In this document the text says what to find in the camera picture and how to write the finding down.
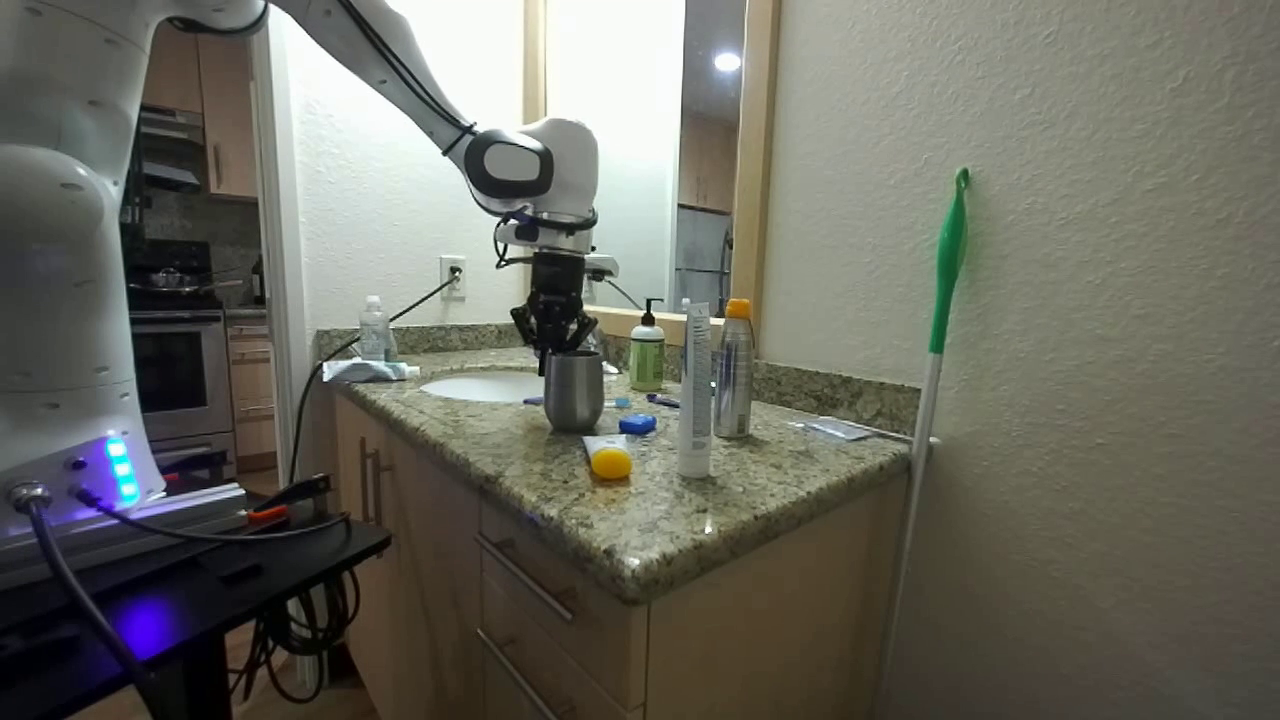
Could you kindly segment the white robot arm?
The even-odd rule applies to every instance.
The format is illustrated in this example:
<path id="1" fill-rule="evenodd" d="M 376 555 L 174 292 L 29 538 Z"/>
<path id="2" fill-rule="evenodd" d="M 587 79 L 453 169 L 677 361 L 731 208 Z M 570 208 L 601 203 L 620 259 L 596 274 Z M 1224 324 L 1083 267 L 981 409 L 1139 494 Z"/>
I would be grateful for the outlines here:
<path id="1" fill-rule="evenodd" d="M 136 398 L 120 203 L 161 29 L 239 35 L 292 14 L 401 108 L 503 241 L 531 247 L 511 311 L 536 352 L 584 333 L 596 134 L 542 116 L 517 131 L 458 116 L 386 0 L 0 0 L 0 474 L 72 480 L 115 505 L 162 491 Z"/>

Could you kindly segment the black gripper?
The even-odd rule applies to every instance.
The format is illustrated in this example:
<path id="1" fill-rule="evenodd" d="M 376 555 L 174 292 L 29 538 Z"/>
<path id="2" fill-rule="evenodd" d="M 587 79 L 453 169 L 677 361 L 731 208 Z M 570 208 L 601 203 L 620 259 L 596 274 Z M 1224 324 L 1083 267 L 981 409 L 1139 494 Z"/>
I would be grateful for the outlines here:
<path id="1" fill-rule="evenodd" d="M 584 272 L 596 214 L 556 220 L 556 214 L 519 214 L 517 241 L 531 247 L 531 292 L 511 306 L 517 334 L 531 347 L 536 373 L 542 375 L 553 340 L 542 326 L 570 326 L 563 352 L 587 352 L 596 317 L 584 311 Z"/>

